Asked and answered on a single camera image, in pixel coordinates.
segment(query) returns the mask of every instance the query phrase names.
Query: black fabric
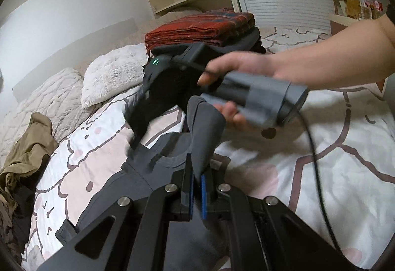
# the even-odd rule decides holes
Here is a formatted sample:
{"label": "black fabric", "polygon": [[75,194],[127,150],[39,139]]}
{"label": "black fabric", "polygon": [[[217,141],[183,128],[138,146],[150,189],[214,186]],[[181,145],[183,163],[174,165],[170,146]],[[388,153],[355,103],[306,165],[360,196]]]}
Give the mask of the black fabric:
{"label": "black fabric", "polygon": [[[227,45],[224,47],[209,44],[207,44],[207,46],[210,47],[213,51],[219,53],[220,55],[223,55],[233,51],[249,51],[254,47],[256,42],[259,41],[259,38],[259,28],[253,27],[242,36],[236,37],[232,42],[228,42]],[[177,55],[182,54],[189,46],[189,43],[162,45],[153,48],[151,50],[151,53],[153,56],[158,56],[161,54]]]}
{"label": "black fabric", "polygon": [[395,7],[394,5],[390,4],[387,6],[387,12],[386,12],[388,18],[393,22],[395,25]]}
{"label": "black fabric", "polygon": [[76,231],[76,229],[74,228],[74,225],[70,222],[69,219],[65,219],[63,221],[62,226],[60,227],[60,229],[55,232],[55,237],[63,245],[65,245],[68,241],[70,241],[76,235],[77,235],[77,231]]}
{"label": "black fabric", "polygon": [[[77,222],[77,230],[87,227],[120,197],[144,198],[171,182],[173,172],[183,168],[187,153],[191,153],[194,168],[203,170],[220,142],[226,121],[198,96],[189,100],[187,118],[191,133],[167,133],[151,149],[141,144],[137,147],[122,170],[92,197]],[[225,242],[218,233],[205,227],[196,204],[190,222],[170,222],[165,271],[209,271],[224,255]]]}
{"label": "black fabric", "polygon": [[12,192],[12,197],[18,203],[12,216],[12,233],[21,254],[24,252],[25,244],[29,241],[36,186],[48,165],[48,161],[49,156],[44,156],[39,170],[27,178],[21,178]]}
{"label": "black fabric", "polygon": [[266,48],[262,46],[262,36],[259,36],[259,40],[255,43],[255,45],[250,49],[251,52],[256,52],[260,54],[266,54]]}

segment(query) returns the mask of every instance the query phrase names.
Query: white bedsheet with pink pattern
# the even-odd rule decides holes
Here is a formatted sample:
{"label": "white bedsheet with pink pattern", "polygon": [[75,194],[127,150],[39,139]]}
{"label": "white bedsheet with pink pattern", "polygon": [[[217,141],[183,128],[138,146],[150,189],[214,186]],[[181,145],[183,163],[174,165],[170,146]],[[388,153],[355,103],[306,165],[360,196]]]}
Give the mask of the white bedsheet with pink pattern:
{"label": "white bedsheet with pink pattern", "polygon": [[[263,44],[277,52],[325,36],[276,30]],[[380,92],[368,88],[310,92],[303,106],[316,143],[329,220],[346,257],[363,268],[374,264],[395,232],[395,121]],[[90,198],[120,170],[130,134],[122,112],[137,89],[105,104],[53,154],[37,186],[24,259],[34,245],[45,259],[60,249],[55,231],[63,220],[75,224]],[[182,117],[179,109],[169,110],[151,124],[143,143],[150,147],[162,133],[179,131]],[[330,241],[307,135],[298,120],[262,134],[226,130],[215,153],[229,183],[258,198],[277,196]]]}

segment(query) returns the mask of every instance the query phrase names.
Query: human hand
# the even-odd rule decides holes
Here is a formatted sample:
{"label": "human hand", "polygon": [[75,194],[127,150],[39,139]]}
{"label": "human hand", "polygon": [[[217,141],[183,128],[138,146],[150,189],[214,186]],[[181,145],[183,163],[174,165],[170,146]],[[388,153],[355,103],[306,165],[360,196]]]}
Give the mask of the human hand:
{"label": "human hand", "polygon": [[[239,71],[244,73],[273,75],[273,67],[269,55],[253,52],[231,52],[210,61],[206,70],[210,73],[203,73],[198,85],[209,85],[218,78],[215,74],[226,74],[229,71]],[[227,102],[225,105],[215,104],[214,107],[225,117],[226,122],[240,131],[250,131],[253,128],[248,125],[245,117],[238,113],[234,102]]]}

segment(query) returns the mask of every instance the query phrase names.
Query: power cord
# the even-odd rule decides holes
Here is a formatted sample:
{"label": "power cord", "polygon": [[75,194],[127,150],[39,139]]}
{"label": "power cord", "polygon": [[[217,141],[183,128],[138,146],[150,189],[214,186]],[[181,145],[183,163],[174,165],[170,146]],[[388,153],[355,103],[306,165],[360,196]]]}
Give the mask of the power cord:
{"label": "power cord", "polygon": [[[307,136],[309,137],[311,153],[313,155],[313,167],[314,167],[316,186],[317,186],[317,194],[318,194],[318,199],[319,199],[319,206],[321,208],[321,213],[322,213],[323,219],[325,221],[326,228],[328,229],[329,236],[331,237],[331,240],[333,242],[333,245],[334,245],[335,249],[340,254],[344,255],[343,252],[340,249],[339,243],[336,240],[335,233],[333,232],[331,223],[329,222],[328,215],[326,213],[325,203],[324,203],[323,195],[322,195],[321,179],[319,177],[316,148],[315,148],[315,145],[314,145],[314,142],[313,142],[313,138],[311,137],[309,126],[307,125],[307,122],[306,122],[305,118],[303,117],[303,115],[300,113],[300,111],[298,109],[296,111],[297,111],[297,114],[298,114],[298,117],[299,117],[300,121],[302,122],[302,125],[305,127],[305,129],[307,131]],[[355,269],[357,271],[369,271],[369,269],[360,268],[360,267],[357,267],[355,265],[354,265],[354,267],[355,267]]]}
{"label": "power cord", "polygon": [[[182,64],[184,66],[188,66],[188,67],[192,67],[193,69],[197,69],[201,72],[205,72],[205,73],[209,73],[211,75],[217,76],[218,78],[224,78],[223,74],[219,74],[219,73],[214,73],[214,72],[210,72],[207,71],[205,69],[204,66],[199,65],[197,63],[191,63],[191,62],[184,62],[184,61],[177,61],[177,63]],[[291,109],[294,108],[294,104],[291,103],[289,100],[284,100],[284,103],[288,104],[288,106],[291,107]],[[329,222],[329,218],[328,218],[328,214],[326,213],[326,208],[325,208],[325,203],[324,203],[324,199],[323,199],[323,195],[322,195],[322,187],[321,187],[321,179],[319,177],[319,170],[318,170],[318,159],[317,159],[317,154],[316,154],[316,148],[313,142],[313,138],[311,137],[311,133],[310,133],[310,129],[309,126],[307,125],[307,121],[305,120],[305,118],[303,117],[303,115],[301,114],[301,112],[295,108],[297,115],[300,119],[300,121],[302,122],[302,125],[304,126],[306,132],[307,132],[307,136],[309,137],[309,142],[310,142],[310,148],[311,148],[311,153],[313,155],[313,167],[314,167],[314,174],[315,174],[315,179],[316,179],[316,187],[317,187],[317,194],[318,194],[318,199],[319,199],[319,207],[321,209],[321,213],[326,225],[326,228],[329,232],[329,236],[333,242],[333,245],[335,247],[335,249],[342,255],[344,256],[342,250],[340,249],[339,243],[336,240],[335,237],[335,233],[333,232],[331,223]],[[369,269],[364,269],[364,268],[360,268],[358,266],[355,266],[355,269],[357,271],[369,271]]]}

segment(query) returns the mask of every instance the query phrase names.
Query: black cloth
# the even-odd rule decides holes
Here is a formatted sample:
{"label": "black cloth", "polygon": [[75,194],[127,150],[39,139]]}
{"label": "black cloth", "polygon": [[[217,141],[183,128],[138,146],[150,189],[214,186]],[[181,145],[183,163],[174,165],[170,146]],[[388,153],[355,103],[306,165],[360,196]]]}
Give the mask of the black cloth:
{"label": "black cloth", "polygon": [[[190,133],[164,134],[151,149],[140,144],[122,165],[122,170],[112,175],[92,197],[76,229],[87,227],[120,197],[137,200],[170,183],[173,172],[184,167],[188,153],[191,153],[194,171],[201,172],[220,142],[226,121],[198,96],[188,102],[187,121]],[[165,271],[210,271],[224,255],[225,242],[205,227],[196,205],[190,222],[170,222]]]}
{"label": "black cloth", "polygon": [[65,219],[63,221],[62,226],[58,231],[55,232],[55,237],[59,240],[59,242],[65,245],[68,241],[70,241],[73,237],[77,235],[77,231],[75,226],[70,222],[69,219]]}
{"label": "black cloth", "polygon": [[48,165],[48,161],[49,156],[44,156],[38,171],[27,178],[21,178],[11,194],[18,203],[12,216],[12,232],[21,254],[24,252],[25,244],[29,241],[36,186]]}
{"label": "black cloth", "polygon": [[395,7],[394,5],[390,4],[387,6],[387,12],[386,12],[388,18],[393,22],[395,25]]}

